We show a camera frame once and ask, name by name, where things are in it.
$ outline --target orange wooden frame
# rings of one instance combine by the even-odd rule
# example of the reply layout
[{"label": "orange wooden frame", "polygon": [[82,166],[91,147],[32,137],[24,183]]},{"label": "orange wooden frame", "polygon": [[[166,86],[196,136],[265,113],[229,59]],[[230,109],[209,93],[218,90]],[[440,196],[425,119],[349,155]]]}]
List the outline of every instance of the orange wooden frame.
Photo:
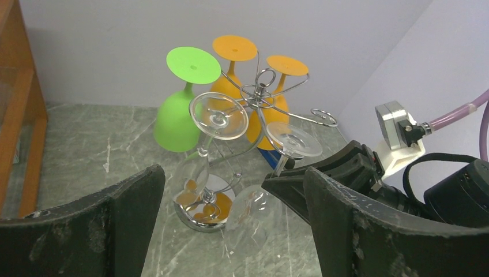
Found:
[{"label": "orange wooden frame", "polygon": [[36,210],[47,112],[18,0],[0,0],[0,67],[16,70],[0,132],[0,214],[23,124],[33,124],[19,217]]}]

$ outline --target wine glass holder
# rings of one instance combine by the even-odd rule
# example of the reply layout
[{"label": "wine glass holder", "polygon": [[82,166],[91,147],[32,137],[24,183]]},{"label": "wine glass holder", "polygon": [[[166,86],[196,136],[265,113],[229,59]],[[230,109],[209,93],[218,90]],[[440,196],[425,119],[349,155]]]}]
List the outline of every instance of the wine glass holder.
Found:
[{"label": "wine glass holder", "polygon": [[[213,168],[216,165],[222,163],[222,162],[228,162],[229,160],[238,156],[241,156],[243,154],[246,154],[256,148],[260,142],[265,138],[268,140],[268,142],[272,145],[273,149],[277,151],[278,153],[281,154],[283,160],[287,159],[302,159],[303,156],[301,155],[296,155],[296,154],[291,154],[290,152],[284,151],[283,148],[278,145],[277,143],[274,142],[274,139],[272,139],[271,135],[267,131],[267,123],[266,123],[266,118],[264,116],[264,110],[266,109],[274,109],[282,114],[285,114],[289,117],[295,117],[298,119],[301,119],[303,121],[311,122],[317,125],[321,126],[326,126],[326,127],[336,127],[338,125],[337,119],[335,119],[334,116],[331,115],[331,113],[326,112],[324,110],[318,109],[318,108],[312,108],[310,111],[312,115],[320,118],[319,121],[306,118],[294,113],[290,113],[288,111],[284,111],[278,107],[275,106],[275,98],[277,96],[280,96],[286,92],[289,92],[304,83],[306,83],[309,80],[309,73],[307,72],[305,74],[306,79],[291,86],[286,89],[281,90],[280,92],[275,92],[275,93],[270,93],[268,91],[268,88],[274,84],[274,81],[277,76],[277,71],[271,67],[261,69],[260,70],[260,54],[259,51],[257,51],[257,71],[255,75],[254,82],[252,84],[245,84],[245,85],[238,85],[235,81],[233,81],[232,78],[230,78],[224,71],[221,70],[222,76],[224,76],[235,88],[239,90],[239,93],[242,98],[236,99],[237,102],[239,102],[244,108],[255,111],[258,115],[259,118],[259,123],[261,125],[261,130],[259,132],[258,137],[255,139],[253,143],[250,143],[250,145],[243,151],[241,152],[236,152],[229,155],[222,155],[219,158],[213,159],[209,161],[209,167]],[[271,79],[263,83],[261,82],[261,79],[264,78],[265,74],[271,74]],[[233,187],[239,183],[241,180],[241,173],[239,171],[233,171],[234,178],[232,179],[231,182],[228,182],[227,186],[224,188],[221,188],[219,190],[213,190],[209,189],[208,185],[209,183],[206,184],[206,187],[204,188],[203,192],[201,193],[200,201],[203,204],[215,204],[216,201],[216,193],[224,193],[227,191],[233,191]],[[191,212],[189,212],[188,208],[183,207],[177,203],[175,203],[175,209],[176,209],[176,214],[179,216],[179,218],[182,220],[184,224],[186,224],[188,227],[190,227],[193,230],[205,232],[205,233],[211,233],[217,230],[220,230],[225,226],[225,221],[226,220],[221,220],[219,222],[209,222],[209,220],[201,221],[193,217]],[[211,219],[215,219],[219,215],[219,209],[215,209],[215,211],[209,215]]]}]

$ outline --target metal rack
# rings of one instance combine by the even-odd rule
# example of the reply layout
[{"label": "metal rack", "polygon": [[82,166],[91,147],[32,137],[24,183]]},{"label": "metal rack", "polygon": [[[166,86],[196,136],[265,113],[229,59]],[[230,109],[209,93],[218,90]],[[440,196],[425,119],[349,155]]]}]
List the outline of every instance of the metal rack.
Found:
[{"label": "metal rack", "polygon": [[[267,131],[266,131],[266,119],[265,119],[265,116],[263,114],[263,110],[267,109],[267,108],[272,108],[272,109],[274,109],[280,113],[286,114],[290,117],[295,117],[295,118],[298,118],[298,119],[301,119],[304,121],[308,121],[308,122],[311,122],[314,124],[318,124],[321,126],[336,127],[338,125],[338,121],[335,119],[335,117],[333,115],[331,115],[331,113],[328,113],[328,112],[321,110],[321,109],[318,109],[318,108],[312,108],[311,113],[314,116],[319,117],[321,119],[321,121],[316,121],[316,120],[313,120],[310,118],[302,117],[300,115],[296,115],[296,114],[284,111],[284,110],[276,107],[274,97],[282,95],[282,94],[284,94],[288,91],[291,91],[292,89],[297,88],[298,86],[306,83],[309,80],[309,73],[306,74],[305,80],[303,80],[303,81],[301,81],[301,82],[299,82],[299,83],[297,83],[297,84],[295,84],[289,88],[286,88],[286,89],[282,90],[281,92],[278,92],[276,94],[272,94],[268,91],[268,88],[274,83],[276,76],[277,76],[277,73],[272,68],[266,68],[266,69],[260,70],[260,54],[259,54],[259,51],[257,54],[258,54],[257,72],[256,72],[256,76],[255,76],[253,84],[245,84],[243,86],[239,86],[229,76],[227,76],[226,73],[224,73],[224,71],[221,71],[221,73],[233,86],[235,86],[237,89],[239,89],[239,92],[240,92],[242,98],[237,99],[237,101],[241,102],[241,103],[245,102],[246,104],[242,105],[244,108],[249,108],[249,109],[257,112],[259,122],[261,125],[261,131],[260,131],[257,139],[253,143],[251,143],[249,145],[249,147],[247,147],[244,151],[232,153],[230,155],[222,156],[220,158],[211,160],[209,162],[210,167],[213,167],[217,164],[220,164],[222,162],[228,161],[232,158],[235,158],[237,156],[241,156],[243,154],[250,152],[251,150],[253,150],[255,147],[258,146],[258,144],[262,141],[262,139],[264,137],[266,137],[266,139],[270,142],[270,144],[273,146],[273,148],[278,153],[280,153],[281,155],[283,155],[289,159],[301,159],[302,158],[301,156],[291,156],[290,154],[287,154],[286,152],[284,152],[281,149],[281,147],[279,145],[277,145],[272,140],[270,135],[267,133]],[[272,74],[272,78],[267,83],[260,82],[260,79],[263,79],[264,74],[267,72]],[[253,88],[253,92],[248,91],[247,89],[249,89],[249,88]],[[200,200],[201,204],[213,204],[213,203],[215,203],[216,193],[226,192],[226,191],[232,190],[236,184],[237,184],[237,182],[228,184],[225,188],[217,190],[217,191],[213,191],[212,189],[205,188],[204,192],[202,193],[202,196],[201,196],[201,200]],[[175,204],[175,209],[176,209],[176,213],[180,217],[180,219],[187,226],[189,226],[190,228],[192,228],[194,230],[203,231],[206,233],[211,233],[211,232],[217,231],[220,228],[225,226],[225,220],[223,222],[219,222],[219,223],[203,223],[203,222],[200,222],[198,220],[195,220],[189,214],[188,210],[185,210],[185,208],[183,208],[182,206],[180,206],[178,204]],[[218,211],[216,210],[213,213],[213,215],[211,215],[210,217],[216,218],[217,214],[218,214]]]}]

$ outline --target marble countertop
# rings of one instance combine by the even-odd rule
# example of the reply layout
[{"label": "marble countertop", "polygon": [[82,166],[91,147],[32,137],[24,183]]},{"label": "marble countertop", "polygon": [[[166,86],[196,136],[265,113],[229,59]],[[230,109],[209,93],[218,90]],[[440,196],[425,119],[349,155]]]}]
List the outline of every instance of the marble countertop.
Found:
[{"label": "marble countertop", "polygon": [[[165,151],[154,141],[155,108],[49,104],[48,114],[38,209],[97,192],[155,163],[169,179],[186,157]],[[324,149],[321,156],[298,161],[296,166],[322,160],[346,145],[336,128],[294,119],[291,124],[315,136]],[[22,131],[22,137],[26,136],[28,129]],[[247,145],[242,137],[213,147],[240,151]],[[21,159],[25,160],[27,148],[21,141]],[[261,184],[272,170],[256,149],[231,163],[238,164],[243,175],[237,193]],[[25,163],[14,166],[3,217],[17,214],[24,170]],[[206,234],[186,227],[165,189],[142,276],[321,276],[309,225],[288,208],[284,207],[284,213],[286,220],[267,248],[255,257],[237,259],[226,250],[222,231]]]}]

